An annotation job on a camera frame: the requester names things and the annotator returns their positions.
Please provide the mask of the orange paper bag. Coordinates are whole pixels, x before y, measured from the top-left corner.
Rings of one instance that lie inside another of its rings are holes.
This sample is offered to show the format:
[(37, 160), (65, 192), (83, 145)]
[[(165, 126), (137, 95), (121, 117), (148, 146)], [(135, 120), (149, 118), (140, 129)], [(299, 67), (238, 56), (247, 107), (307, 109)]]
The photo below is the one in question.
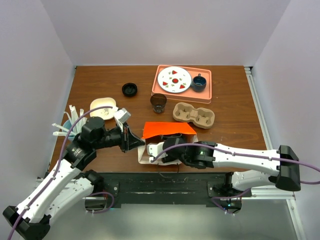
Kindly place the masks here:
[(145, 166), (154, 166), (157, 173), (163, 179), (171, 179), (171, 173), (160, 172), (160, 170), (168, 170), (170, 167), (176, 167), (176, 173), (180, 171), (183, 173), (195, 172), (189, 166), (184, 165), (180, 160), (175, 157), (169, 156), (162, 159), (157, 159), (155, 162), (149, 162), (149, 155), (147, 153), (148, 144), (158, 144), (164, 142), (163, 150), (171, 145), (171, 142), (177, 143), (195, 143), (197, 142), (198, 135), (196, 131), (186, 122), (156, 122), (147, 121), (144, 124), (142, 140), (145, 146), (137, 148), (138, 163)]

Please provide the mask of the beige pulp cup carrier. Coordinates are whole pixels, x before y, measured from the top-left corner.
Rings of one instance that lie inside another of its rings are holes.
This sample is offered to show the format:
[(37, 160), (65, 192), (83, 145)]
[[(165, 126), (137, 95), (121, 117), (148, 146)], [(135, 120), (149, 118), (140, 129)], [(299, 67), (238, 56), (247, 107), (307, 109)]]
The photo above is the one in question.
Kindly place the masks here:
[(179, 102), (175, 105), (172, 117), (182, 123), (193, 123), (196, 127), (210, 129), (215, 121), (215, 113), (208, 108), (195, 108), (193, 105)]

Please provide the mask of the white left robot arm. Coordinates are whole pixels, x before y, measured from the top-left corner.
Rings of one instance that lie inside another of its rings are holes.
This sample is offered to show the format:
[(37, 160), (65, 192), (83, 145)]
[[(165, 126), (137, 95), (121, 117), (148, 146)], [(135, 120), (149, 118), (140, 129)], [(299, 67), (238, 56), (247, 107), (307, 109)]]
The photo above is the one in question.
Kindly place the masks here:
[(8, 206), (3, 216), (25, 240), (42, 240), (51, 226), (69, 208), (89, 195), (99, 196), (104, 180), (98, 173), (82, 170), (97, 156), (97, 150), (118, 146), (122, 152), (144, 146), (127, 123), (106, 130), (105, 121), (91, 117), (61, 154), (52, 171), (18, 206)]

